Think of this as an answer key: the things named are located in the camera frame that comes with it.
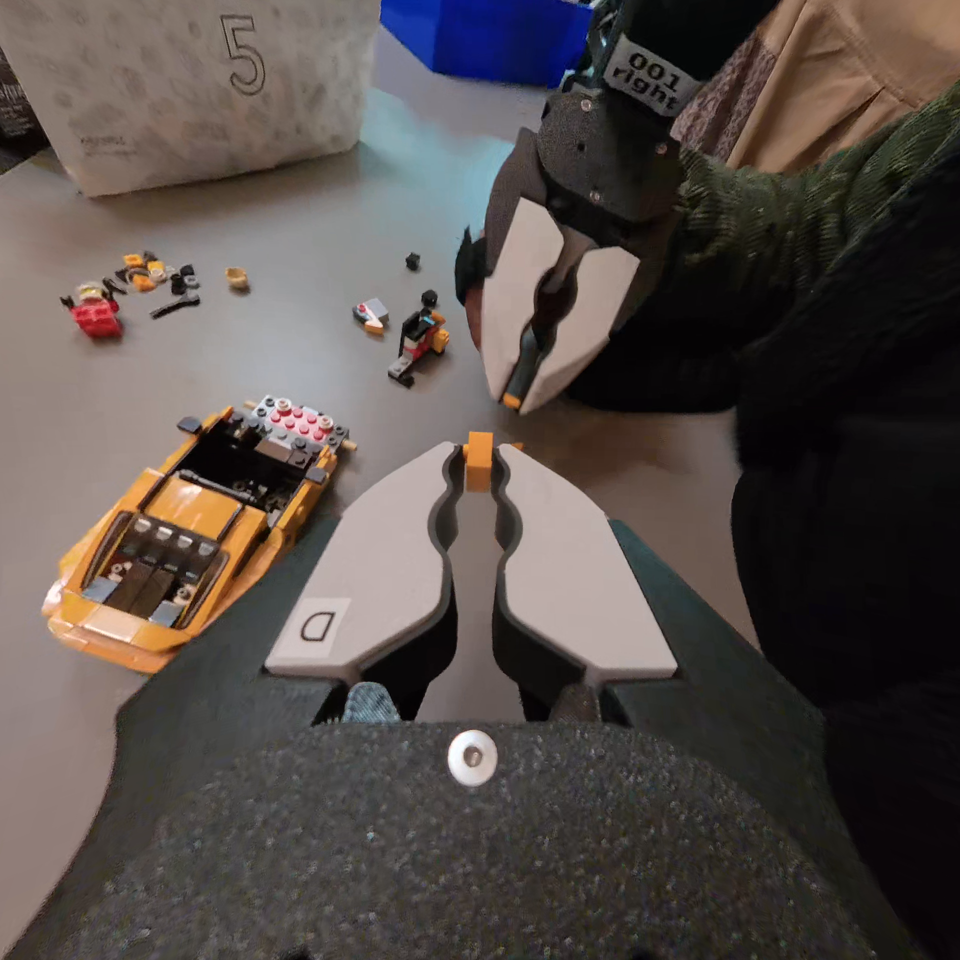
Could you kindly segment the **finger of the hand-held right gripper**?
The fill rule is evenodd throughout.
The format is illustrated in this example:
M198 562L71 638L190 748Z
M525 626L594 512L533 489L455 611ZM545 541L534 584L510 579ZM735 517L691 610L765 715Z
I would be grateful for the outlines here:
M549 210L521 198L482 300L481 355L490 396L501 402L521 358L536 296L561 256L565 238Z
M532 414L558 398L602 352L640 264L621 247L595 248L583 255L575 273L573 302L554 326L519 414Z

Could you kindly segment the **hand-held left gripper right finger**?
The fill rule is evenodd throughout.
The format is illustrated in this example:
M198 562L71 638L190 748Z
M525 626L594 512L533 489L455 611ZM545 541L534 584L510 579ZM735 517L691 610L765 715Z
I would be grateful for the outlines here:
M673 680L677 658L605 511L508 443L490 491L502 549L492 650L525 714L546 719L570 688Z

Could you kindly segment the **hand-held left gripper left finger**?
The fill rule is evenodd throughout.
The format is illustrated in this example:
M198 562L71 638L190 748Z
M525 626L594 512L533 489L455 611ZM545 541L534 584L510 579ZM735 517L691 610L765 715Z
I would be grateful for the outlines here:
M381 685L402 719L452 663L458 616L449 549L460 446L440 442L343 513L273 643L265 670Z

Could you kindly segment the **small orange lego brick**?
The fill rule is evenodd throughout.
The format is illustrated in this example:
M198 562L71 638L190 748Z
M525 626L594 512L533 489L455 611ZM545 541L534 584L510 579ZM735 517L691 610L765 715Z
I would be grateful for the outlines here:
M494 470L495 437L492 432L470 431L462 446L464 489L471 494L487 494Z

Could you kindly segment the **person's right forearm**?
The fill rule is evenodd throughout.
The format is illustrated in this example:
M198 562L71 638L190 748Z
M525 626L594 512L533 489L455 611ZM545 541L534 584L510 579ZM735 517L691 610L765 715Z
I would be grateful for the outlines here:
M959 82L799 172L732 169L680 147L679 221L656 290L664 318L721 348L762 339L833 268L958 128Z

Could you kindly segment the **red grey lego subassembly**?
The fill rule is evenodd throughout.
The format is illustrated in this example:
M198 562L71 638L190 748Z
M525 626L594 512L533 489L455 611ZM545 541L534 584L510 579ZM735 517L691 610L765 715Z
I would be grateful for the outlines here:
M421 306L402 323L399 347L388 366L390 380L405 389L415 383L414 370L430 354L442 355L450 342L446 318L438 311L439 295L433 289L421 294Z

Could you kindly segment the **yellow lego car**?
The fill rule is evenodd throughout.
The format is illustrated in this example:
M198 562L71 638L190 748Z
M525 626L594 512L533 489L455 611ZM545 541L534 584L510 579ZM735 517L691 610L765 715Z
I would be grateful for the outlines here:
M356 449L341 420L276 393L176 427L178 448L60 559L41 610L63 646L143 675L282 560Z

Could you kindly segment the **grey black lego piece pile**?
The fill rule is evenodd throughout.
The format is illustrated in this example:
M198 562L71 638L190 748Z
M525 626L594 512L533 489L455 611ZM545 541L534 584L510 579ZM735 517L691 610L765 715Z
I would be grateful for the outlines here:
M109 277L119 287L139 293L165 290L173 298L198 294L201 282L190 264L175 269L150 250L123 255L123 265Z

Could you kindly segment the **red black lego piece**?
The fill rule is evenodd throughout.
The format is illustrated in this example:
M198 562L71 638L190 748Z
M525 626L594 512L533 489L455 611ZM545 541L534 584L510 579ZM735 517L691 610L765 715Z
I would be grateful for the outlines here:
M119 303L114 289L105 280L81 283L72 294L61 296L59 302L88 338L120 340L123 337Z

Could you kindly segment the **person's right hand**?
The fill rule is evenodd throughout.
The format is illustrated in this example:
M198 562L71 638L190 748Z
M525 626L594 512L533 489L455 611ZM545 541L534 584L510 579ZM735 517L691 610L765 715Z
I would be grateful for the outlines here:
M487 239L483 232L474 236L467 226L454 261L454 288L463 307L471 342L482 349L482 308L488 271Z

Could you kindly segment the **blue storage bin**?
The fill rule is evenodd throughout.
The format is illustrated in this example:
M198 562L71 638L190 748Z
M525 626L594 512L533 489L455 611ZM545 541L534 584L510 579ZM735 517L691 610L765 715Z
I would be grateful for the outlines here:
M580 60L594 2L383 1L382 26L431 72L554 89Z

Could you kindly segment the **tan cloth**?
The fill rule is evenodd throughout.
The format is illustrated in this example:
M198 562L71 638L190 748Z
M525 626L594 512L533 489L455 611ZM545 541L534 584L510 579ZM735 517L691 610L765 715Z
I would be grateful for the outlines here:
M782 1L679 114L682 146L794 173L958 81L957 1Z

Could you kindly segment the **white printed paper bag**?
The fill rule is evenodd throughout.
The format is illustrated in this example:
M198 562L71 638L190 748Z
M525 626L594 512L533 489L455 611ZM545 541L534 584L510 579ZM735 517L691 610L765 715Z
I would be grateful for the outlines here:
M2 51L87 197L358 142L378 1L3 1Z

